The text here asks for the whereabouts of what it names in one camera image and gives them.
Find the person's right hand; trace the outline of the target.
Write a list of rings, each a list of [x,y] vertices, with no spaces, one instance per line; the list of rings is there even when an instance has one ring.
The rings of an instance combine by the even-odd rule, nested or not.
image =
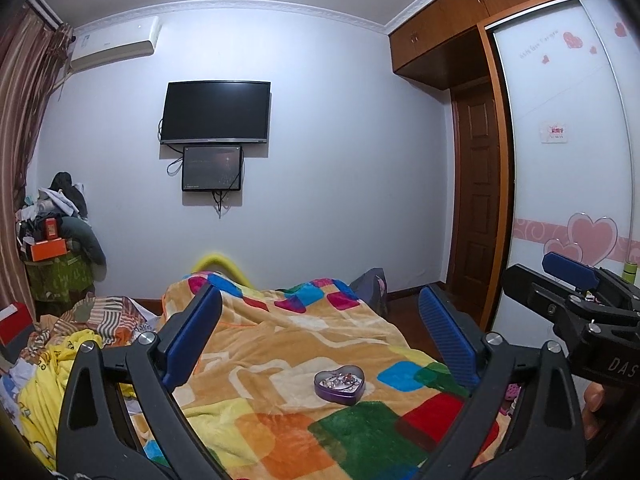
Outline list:
[[[615,390],[590,382],[584,392],[584,407],[582,408],[582,426],[584,427],[584,435],[587,441],[591,440],[600,429],[600,422],[597,420],[597,414],[600,409],[615,396]]]

